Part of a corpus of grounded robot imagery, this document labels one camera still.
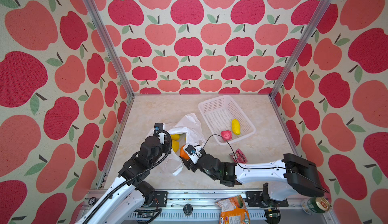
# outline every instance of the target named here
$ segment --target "patterned wall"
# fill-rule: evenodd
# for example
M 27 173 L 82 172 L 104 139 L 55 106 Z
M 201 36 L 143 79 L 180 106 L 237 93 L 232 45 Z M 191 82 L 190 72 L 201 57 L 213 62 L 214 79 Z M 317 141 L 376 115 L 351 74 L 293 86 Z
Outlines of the patterned wall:
M 100 14 L 121 33 L 113 43 L 137 94 L 268 93 L 318 3 L 107 0 Z M 337 9 L 328 16 L 336 17 Z M 301 62 L 311 55 L 308 45 Z
M 299 153 L 317 164 L 341 224 L 388 223 L 387 0 L 332 0 L 280 89 Z
M 74 223 L 127 94 L 82 0 L 0 4 L 0 223 Z

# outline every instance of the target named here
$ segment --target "toy fruit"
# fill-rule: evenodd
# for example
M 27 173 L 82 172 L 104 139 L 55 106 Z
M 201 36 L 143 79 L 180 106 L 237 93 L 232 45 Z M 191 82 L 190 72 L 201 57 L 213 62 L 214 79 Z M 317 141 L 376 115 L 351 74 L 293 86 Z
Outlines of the toy fruit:
M 190 159 L 189 156 L 187 155 L 187 153 L 183 149 L 184 146 L 185 145 L 181 146 L 179 156 L 181 156 L 183 159 L 189 160 Z
M 180 139 L 180 135 L 179 134 L 172 134 L 171 139 L 177 141 Z
M 174 152 L 177 152 L 179 150 L 179 142 L 177 142 L 176 140 L 172 140 L 172 150 L 174 150 Z
M 229 141 L 230 139 L 232 139 L 232 132 L 230 130 L 224 130 L 224 131 L 221 131 L 221 136 Z
M 232 120 L 232 131 L 235 135 L 241 134 L 240 132 L 240 122 L 236 119 Z

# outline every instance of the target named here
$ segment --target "green can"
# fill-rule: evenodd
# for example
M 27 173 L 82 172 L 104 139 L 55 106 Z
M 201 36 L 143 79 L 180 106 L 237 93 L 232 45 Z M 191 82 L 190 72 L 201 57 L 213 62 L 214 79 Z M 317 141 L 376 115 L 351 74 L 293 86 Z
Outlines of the green can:
M 302 201 L 303 210 L 312 215 L 314 213 L 325 213 L 330 209 L 330 204 L 327 199 L 323 197 L 313 197 L 310 199 L 304 199 Z

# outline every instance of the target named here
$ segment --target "white plastic bag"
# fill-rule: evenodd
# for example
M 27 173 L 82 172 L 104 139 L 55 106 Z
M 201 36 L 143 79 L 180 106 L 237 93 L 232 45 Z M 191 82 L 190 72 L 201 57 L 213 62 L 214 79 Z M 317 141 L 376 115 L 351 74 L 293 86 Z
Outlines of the white plastic bag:
M 194 113 L 185 115 L 177 123 L 166 124 L 166 131 L 172 134 L 184 134 L 186 133 L 186 145 L 193 146 L 201 145 L 205 143 L 205 137 L 202 134 L 201 122 L 199 122 L 197 116 Z M 154 129 L 151 129 L 147 136 L 152 136 Z M 159 164 L 163 171 L 172 174 L 172 176 L 178 175 L 183 169 L 183 162 L 181 158 L 171 150 L 171 154 Z

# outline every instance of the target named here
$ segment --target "marble tabletop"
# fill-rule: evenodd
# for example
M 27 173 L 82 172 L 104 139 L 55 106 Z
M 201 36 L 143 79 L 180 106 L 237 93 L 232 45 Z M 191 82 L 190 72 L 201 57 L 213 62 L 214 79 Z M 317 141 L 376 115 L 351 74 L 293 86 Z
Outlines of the marble tabletop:
M 158 95 L 135 96 L 123 135 L 109 171 L 105 188 L 113 183 L 123 164 L 140 149 L 141 143 L 153 128 L 155 122 L 178 122 L 184 115 L 195 113 L 202 124 L 202 132 L 207 139 L 210 129 L 198 109 L 202 101 L 217 95 Z M 239 148 L 248 163 L 265 163 L 283 158 L 283 154 L 292 153 L 283 129 L 276 117 L 267 95 L 232 95 L 240 108 L 256 127 L 255 134 L 232 144 L 234 150 Z M 206 144 L 206 153 L 224 162 L 232 162 L 228 145 L 219 145 L 214 138 Z M 183 167 L 181 173 L 172 176 L 156 167 L 145 178 L 155 189 L 228 189 L 219 181 L 213 181 L 201 171 L 188 171 Z M 251 182 L 236 185 L 234 188 L 262 188 L 265 182 Z

